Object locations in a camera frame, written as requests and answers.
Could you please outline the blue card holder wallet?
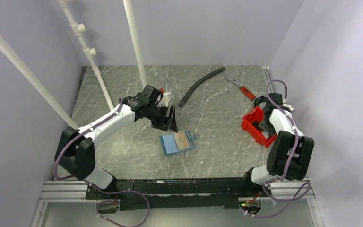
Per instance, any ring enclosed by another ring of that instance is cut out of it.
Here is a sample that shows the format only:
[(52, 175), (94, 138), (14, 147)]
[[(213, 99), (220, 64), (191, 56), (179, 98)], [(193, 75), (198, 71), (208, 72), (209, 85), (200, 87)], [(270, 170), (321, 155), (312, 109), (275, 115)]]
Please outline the blue card holder wallet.
[(176, 143), (175, 143), (175, 139), (174, 139), (174, 135), (176, 133), (174, 133), (172, 135), (169, 134), (169, 135), (163, 135), (163, 136), (159, 137), (159, 141), (160, 141), (160, 144), (161, 144), (161, 147), (162, 147), (162, 150), (163, 150), (163, 153), (165, 156), (180, 154), (182, 152), (189, 151), (189, 150), (196, 148), (195, 135), (192, 134), (189, 130), (185, 130), (185, 131), (187, 132), (187, 134), (189, 136), (191, 147), (188, 149), (182, 150), (182, 151), (179, 151), (176, 147)]

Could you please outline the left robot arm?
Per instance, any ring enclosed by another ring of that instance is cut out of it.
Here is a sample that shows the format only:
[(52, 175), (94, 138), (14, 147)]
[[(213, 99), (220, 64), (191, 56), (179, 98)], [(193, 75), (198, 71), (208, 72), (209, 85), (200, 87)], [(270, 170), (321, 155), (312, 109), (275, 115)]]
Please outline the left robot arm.
[(120, 98), (113, 110), (94, 122), (77, 129), (67, 127), (61, 134), (54, 158), (54, 178), (65, 179), (57, 174), (61, 166), (70, 177), (93, 184), (104, 198), (112, 198), (118, 190), (117, 179), (96, 163), (96, 149), (117, 131), (144, 118), (150, 120), (155, 129), (178, 132), (175, 106), (169, 104), (171, 95), (171, 92), (146, 85), (135, 96)]

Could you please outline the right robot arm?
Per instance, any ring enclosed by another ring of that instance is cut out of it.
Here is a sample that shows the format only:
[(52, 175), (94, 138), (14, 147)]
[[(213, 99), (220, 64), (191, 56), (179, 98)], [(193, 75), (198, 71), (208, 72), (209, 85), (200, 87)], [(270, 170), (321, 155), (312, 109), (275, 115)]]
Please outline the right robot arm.
[(242, 182), (242, 192), (247, 196), (255, 195), (262, 184), (275, 180), (302, 180), (309, 167), (314, 148), (313, 138), (305, 136), (292, 118), (293, 108), (285, 103), (279, 93), (254, 99), (254, 106), (265, 103), (263, 119), (259, 128), (270, 136), (276, 136), (267, 161), (251, 170), (251, 178)]

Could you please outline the red plastic bin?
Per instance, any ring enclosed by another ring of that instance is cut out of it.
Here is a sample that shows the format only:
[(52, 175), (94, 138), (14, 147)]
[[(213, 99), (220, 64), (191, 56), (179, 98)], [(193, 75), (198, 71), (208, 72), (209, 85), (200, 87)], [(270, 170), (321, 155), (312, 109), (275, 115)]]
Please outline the red plastic bin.
[(263, 110), (256, 106), (242, 117), (241, 128), (248, 132), (258, 144), (268, 148), (277, 138), (276, 135), (268, 136), (264, 135), (264, 129), (259, 127), (259, 124), (264, 119)]

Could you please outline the black base bar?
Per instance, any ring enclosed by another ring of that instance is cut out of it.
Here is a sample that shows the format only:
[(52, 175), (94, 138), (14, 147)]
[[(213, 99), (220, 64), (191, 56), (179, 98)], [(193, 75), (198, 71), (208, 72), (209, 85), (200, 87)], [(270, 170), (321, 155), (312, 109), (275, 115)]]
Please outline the black base bar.
[(87, 200), (117, 200), (121, 211), (159, 208), (222, 207), (237, 209), (254, 197), (263, 197), (260, 185), (247, 177), (191, 178), (191, 179), (127, 179), (118, 180), (116, 187), (101, 193), (87, 187)]

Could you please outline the red-handled adjustable wrench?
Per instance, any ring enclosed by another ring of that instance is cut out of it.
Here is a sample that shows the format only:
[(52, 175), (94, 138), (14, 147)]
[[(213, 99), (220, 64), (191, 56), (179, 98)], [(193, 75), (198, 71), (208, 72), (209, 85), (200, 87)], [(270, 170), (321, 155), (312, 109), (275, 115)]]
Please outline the red-handled adjustable wrench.
[(253, 101), (256, 98), (256, 96), (250, 90), (248, 90), (242, 83), (240, 83), (239, 80), (236, 77), (232, 77), (232, 76), (226, 75), (225, 78), (229, 82), (234, 83), (240, 89), (240, 91), (246, 97), (248, 97), (251, 101)]

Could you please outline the aluminium rail at right edge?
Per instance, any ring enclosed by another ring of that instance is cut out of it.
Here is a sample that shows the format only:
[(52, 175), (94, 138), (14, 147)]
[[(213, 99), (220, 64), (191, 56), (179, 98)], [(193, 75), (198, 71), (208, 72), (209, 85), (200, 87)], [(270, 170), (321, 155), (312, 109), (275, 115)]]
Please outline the aluminium rail at right edge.
[(271, 81), (270, 74), (269, 74), (269, 66), (261, 66), (261, 73), (265, 79), (266, 82), (266, 93), (273, 93), (273, 85), (269, 85), (268, 83)]

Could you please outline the aluminium rail at front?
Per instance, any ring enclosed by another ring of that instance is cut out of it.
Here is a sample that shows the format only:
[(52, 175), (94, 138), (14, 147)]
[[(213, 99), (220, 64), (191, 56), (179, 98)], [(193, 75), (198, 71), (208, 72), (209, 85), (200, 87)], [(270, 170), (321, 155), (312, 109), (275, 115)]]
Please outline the aluminium rail at front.
[[(243, 179), (202, 178), (202, 179), (148, 179), (148, 180), (118, 180), (118, 190), (138, 191), (147, 196), (167, 197), (171, 195), (209, 196), (211, 194), (226, 195), (229, 198), (238, 197), (250, 200), (261, 188), (244, 185)], [(109, 198), (83, 181), (46, 181), (40, 193), (39, 200), (44, 202), (87, 202)]]

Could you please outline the white PVC pipe frame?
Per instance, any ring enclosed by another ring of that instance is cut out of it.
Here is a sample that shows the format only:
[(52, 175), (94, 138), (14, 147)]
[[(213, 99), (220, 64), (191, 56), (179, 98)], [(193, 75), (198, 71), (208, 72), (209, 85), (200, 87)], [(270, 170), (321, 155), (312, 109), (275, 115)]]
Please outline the white PVC pipe frame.
[[(111, 97), (108, 93), (107, 87), (103, 81), (102, 73), (99, 70), (97, 63), (94, 60), (94, 56), (97, 55), (95, 48), (89, 48), (87, 45), (83, 33), (86, 31), (84, 24), (78, 24), (74, 19), (71, 10), (68, 7), (69, 0), (59, 0), (58, 4), (62, 8), (68, 22), (71, 27), (73, 34), (78, 39), (84, 55), (92, 66), (93, 72), (98, 80), (98, 84), (101, 87), (105, 100), (108, 104), (109, 109), (114, 109)], [(140, 48), (138, 29), (135, 21), (134, 10), (132, 2), (130, 0), (124, 0), (123, 5), (125, 8), (125, 13), (127, 17), (128, 26), (130, 29), (131, 39), (133, 43), (133, 48), (137, 60), (139, 75), (142, 86), (147, 85), (147, 78), (145, 73), (145, 64), (142, 57), (142, 51)], [(17, 68), (17, 70), (25, 77), (25, 79), (37, 90), (37, 92), (47, 101), (47, 103), (54, 109), (54, 111), (64, 120), (64, 122), (76, 128), (77, 125), (71, 119), (71, 117), (65, 112), (65, 110), (60, 106), (60, 104), (54, 99), (54, 97), (48, 92), (45, 86), (39, 81), (35, 74), (30, 70), (30, 68), (22, 61), (18, 54), (10, 47), (7, 41), (0, 35), (0, 51), (4, 56)]]

